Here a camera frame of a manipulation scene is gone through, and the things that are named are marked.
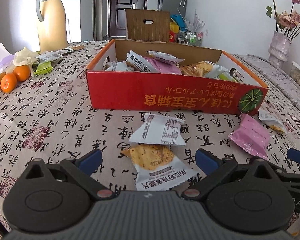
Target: brown door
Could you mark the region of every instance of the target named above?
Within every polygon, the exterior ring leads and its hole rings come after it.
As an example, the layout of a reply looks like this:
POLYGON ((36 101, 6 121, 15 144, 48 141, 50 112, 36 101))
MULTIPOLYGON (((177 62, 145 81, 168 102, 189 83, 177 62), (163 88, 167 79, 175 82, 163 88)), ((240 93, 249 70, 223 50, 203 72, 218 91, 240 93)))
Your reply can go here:
POLYGON ((146 0, 110 0, 110 37, 126 36, 124 9, 145 9, 146 0))

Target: bottle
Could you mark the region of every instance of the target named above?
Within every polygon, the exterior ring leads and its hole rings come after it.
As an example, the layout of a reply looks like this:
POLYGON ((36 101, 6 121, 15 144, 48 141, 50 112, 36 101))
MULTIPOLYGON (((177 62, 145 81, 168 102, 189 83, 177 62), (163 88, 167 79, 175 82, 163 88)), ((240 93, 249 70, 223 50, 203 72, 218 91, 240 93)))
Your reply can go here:
POLYGON ((37 0, 40 52, 57 51, 68 46, 66 11, 61 0, 37 0))

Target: pink vase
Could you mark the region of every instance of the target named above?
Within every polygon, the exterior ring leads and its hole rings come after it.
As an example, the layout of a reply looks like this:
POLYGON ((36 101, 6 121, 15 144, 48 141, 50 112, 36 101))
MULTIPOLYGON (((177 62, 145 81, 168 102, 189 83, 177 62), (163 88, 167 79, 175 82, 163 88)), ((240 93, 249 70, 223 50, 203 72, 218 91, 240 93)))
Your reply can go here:
POLYGON ((283 64, 288 61, 291 44, 292 40, 287 35, 274 31, 268 50, 270 53, 269 61, 282 69, 283 64))

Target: chair backrest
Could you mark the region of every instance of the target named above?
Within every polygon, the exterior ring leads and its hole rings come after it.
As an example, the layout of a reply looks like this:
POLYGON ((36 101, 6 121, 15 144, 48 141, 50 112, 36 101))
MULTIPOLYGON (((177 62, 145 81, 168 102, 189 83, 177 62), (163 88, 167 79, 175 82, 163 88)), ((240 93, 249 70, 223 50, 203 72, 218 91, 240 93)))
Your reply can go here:
POLYGON ((170 13, 125 9, 127 40, 169 41, 170 13))

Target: screw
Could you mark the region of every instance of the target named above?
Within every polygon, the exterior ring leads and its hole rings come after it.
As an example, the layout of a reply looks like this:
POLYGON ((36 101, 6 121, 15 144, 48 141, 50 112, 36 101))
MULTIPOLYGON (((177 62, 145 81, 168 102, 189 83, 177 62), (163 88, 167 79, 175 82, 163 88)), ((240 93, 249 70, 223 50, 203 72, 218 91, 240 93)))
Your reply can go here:
POLYGON ((200 195, 200 191, 197 189, 187 189, 183 192, 187 197, 197 197, 200 195))
POLYGON ((102 189, 97 192, 97 196, 101 198, 108 198, 112 196, 112 191, 109 189, 102 189))

